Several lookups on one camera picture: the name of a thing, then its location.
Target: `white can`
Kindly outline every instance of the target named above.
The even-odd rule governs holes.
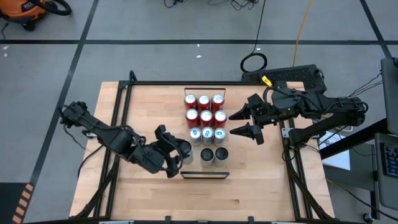
[[[209,167],[214,160],[214,152],[211,149],[204,149],[200,152],[200,164],[202,167]]]
[[[199,128],[192,128],[189,130],[189,138],[191,139],[192,146],[200,146],[201,131]]]
[[[226,136],[225,130],[223,128],[217,128],[214,131],[214,140],[213,140],[214,145],[222,146],[225,140],[225,136]]]
[[[183,158],[183,164],[184,165],[189,165],[193,162],[193,153],[192,153],[192,147],[191,144],[187,141],[181,142],[180,145],[178,146],[178,149],[182,153]]]
[[[213,142],[214,131],[213,128],[205,127],[201,131],[201,143],[204,146],[209,146]]]
[[[219,147],[216,150],[216,156],[214,158],[214,165],[217,167],[221,167],[226,164],[228,158],[228,150],[223,147]]]

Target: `can lid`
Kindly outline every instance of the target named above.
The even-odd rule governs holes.
[[[193,94],[188,94],[187,96],[185,96],[185,102],[187,103],[193,103],[195,102],[195,100],[197,100],[197,98]]]
[[[214,157],[214,152],[211,149],[204,149],[200,152],[200,157],[204,161],[210,161]]]
[[[208,96],[203,95],[203,96],[200,96],[200,97],[199,97],[199,103],[200,103],[200,104],[206,105],[206,104],[208,104],[209,102],[210,102],[210,99],[209,99]]]
[[[191,138],[194,138],[194,139],[200,138],[200,136],[201,136],[200,129],[199,128],[192,128],[189,131],[189,135],[191,136]]]
[[[226,150],[226,148],[219,147],[216,150],[216,157],[219,160],[224,160],[224,159],[228,158],[228,150]]]
[[[191,151],[191,144],[187,141],[183,141],[180,143],[179,147],[178,147],[181,151],[182,154],[188,154]]]
[[[205,127],[203,128],[203,130],[201,131],[201,135],[205,138],[211,138],[213,137],[213,129],[209,128],[209,127]]]
[[[215,138],[223,139],[225,138],[225,131],[223,128],[217,128],[214,134]]]
[[[224,97],[223,95],[217,94],[213,96],[213,102],[215,103],[222,103],[224,102]]]
[[[216,118],[217,121],[225,121],[226,120],[226,114],[224,111],[217,111],[214,114],[214,117]]]
[[[200,113],[200,119],[202,120],[202,121],[209,121],[209,120],[211,120],[211,117],[212,117],[213,115],[212,115],[212,113],[210,112],[210,111],[202,111],[201,113]]]
[[[185,114],[185,116],[188,119],[196,119],[198,117],[198,112],[195,109],[189,109],[189,110],[187,110],[187,113]]]

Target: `soda can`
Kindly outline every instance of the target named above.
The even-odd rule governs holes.
[[[214,131],[214,140],[213,143],[216,146],[222,146],[225,140],[225,130],[223,128],[217,128]]]
[[[198,111],[195,109],[189,109],[185,113],[185,118],[187,119],[187,124],[189,128],[195,128],[199,123]]]
[[[183,158],[183,164],[189,165],[193,162],[192,146],[189,142],[183,141],[178,146]]]
[[[216,150],[216,156],[214,158],[214,165],[217,167],[225,165],[227,158],[228,158],[228,150],[226,150],[226,148],[219,147]]]
[[[192,128],[189,130],[189,137],[192,142],[192,146],[200,146],[201,143],[201,131],[199,128]]]
[[[214,160],[214,152],[211,149],[204,149],[200,152],[200,164],[202,167],[209,167]]]
[[[209,146],[213,142],[214,131],[210,127],[205,127],[201,131],[201,143],[204,146]]]
[[[197,98],[193,94],[188,94],[184,98],[185,109],[196,109],[197,108]]]
[[[224,96],[217,94],[211,99],[211,111],[214,113],[216,111],[222,110],[224,107]]]
[[[214,128],[223,128],[226,123],[226,113],[224,111],[217,111],[214,114]]]
[[[210,127],[213,124],[213,114],[210,111],[202,111],[200,113],[200,127]]]
[[[202,95],[198,99],[198,111],[210,110],[211,101],[206,95]]]

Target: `yellow tag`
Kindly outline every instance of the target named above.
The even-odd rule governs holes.
[[[266,76],[263,76],[261,79],[267,86],[269,86],[269,87],[272,86],[271,81],[269,81],[269,79]]]

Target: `red can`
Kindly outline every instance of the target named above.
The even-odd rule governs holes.
[[[224,111],[217,111],[214,114],[214,128],[224,128],[226,123],[226,113]]]
[[[211,127],[213,121],[213,114],[210,111],[202,111],[200,113],[200,126]]]
[[[189,109],[185,113],[185,118],[187,119],[188,128],[198,127],[199,115],[198,111],[195,109]]]
[[[206,95],[202,95],[198,99],[198,111],[210,110],[211,101]]]
[[[211,99],[211,111],[214,113],[216,111],[222,110],[224,107],[224,96],[214,95]]]
[[[185,109],[196,109],[197,108],[197,98],[193,94],[188,94],[184,98]]]

